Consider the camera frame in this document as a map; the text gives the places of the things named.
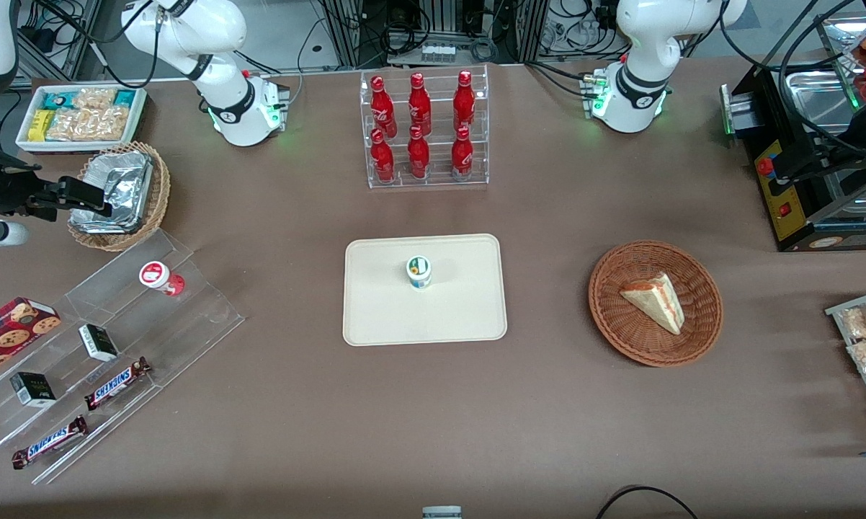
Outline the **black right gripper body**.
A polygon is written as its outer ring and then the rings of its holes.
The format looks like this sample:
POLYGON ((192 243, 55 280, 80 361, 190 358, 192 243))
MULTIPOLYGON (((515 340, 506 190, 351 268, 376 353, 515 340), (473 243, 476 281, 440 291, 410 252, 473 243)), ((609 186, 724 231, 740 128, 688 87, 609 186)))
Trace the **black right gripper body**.
POLYGON ((0 216, 32 216, 44 221, 57 220, 58 210, 54 207, 32 204, 34 201, 57 201, 54 188, 55 183, 39 178, 34 171, 7 173, 0 167, 0 216))

